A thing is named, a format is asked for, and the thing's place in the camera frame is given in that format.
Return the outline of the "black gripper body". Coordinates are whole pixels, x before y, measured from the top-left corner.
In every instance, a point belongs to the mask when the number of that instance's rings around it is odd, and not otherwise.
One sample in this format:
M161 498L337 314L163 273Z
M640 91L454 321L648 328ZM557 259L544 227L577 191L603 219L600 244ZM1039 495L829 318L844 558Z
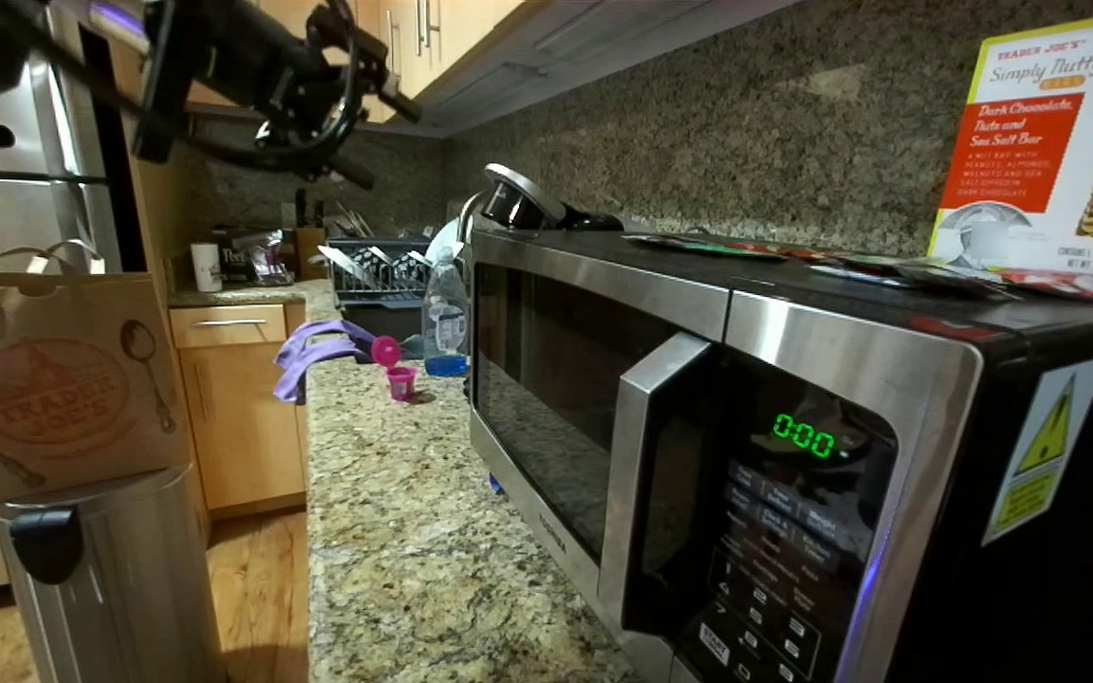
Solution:
M133 151L151 162L176 140L228 162L324 162L361 123L361 99L386 84L386 46L358 27L345 0L315 0L301 36L249 0L143 0L140 27L149 70ZM194 138L194 84L253 110L261 147Z

